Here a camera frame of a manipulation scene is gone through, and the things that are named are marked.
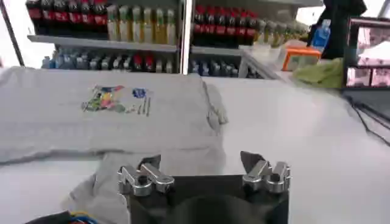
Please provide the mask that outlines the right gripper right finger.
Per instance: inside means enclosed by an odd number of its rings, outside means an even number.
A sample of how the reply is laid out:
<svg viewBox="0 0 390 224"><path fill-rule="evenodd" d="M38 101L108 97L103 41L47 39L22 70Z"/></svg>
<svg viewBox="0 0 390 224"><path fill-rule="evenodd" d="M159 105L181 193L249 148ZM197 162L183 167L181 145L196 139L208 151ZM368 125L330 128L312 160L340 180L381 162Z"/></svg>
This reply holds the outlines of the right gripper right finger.
<svg viewBox="0 0 390 224"><path fill-rule="evenodd" d="M243 186L252 192L264 189L272 194L288 192L291 183L291 168L283 161L272 166L260 154L241 151L241 162L246 171L242 176Z"/></svg>

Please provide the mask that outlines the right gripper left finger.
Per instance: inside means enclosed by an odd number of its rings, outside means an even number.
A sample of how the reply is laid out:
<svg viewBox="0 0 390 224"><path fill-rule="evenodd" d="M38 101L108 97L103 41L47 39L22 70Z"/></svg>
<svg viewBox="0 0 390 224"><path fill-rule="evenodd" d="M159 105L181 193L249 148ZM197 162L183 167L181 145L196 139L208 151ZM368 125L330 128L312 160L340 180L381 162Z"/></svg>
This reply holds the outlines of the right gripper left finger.
<svg viewBox="0 0 390 224"><path fill-rule="evenodd" d="M118 170L119 192L123 195L147 197L153 191L167 194L173 187L175 179L159 170L161 155L143 158L141 162L121 166Z"/></svg>

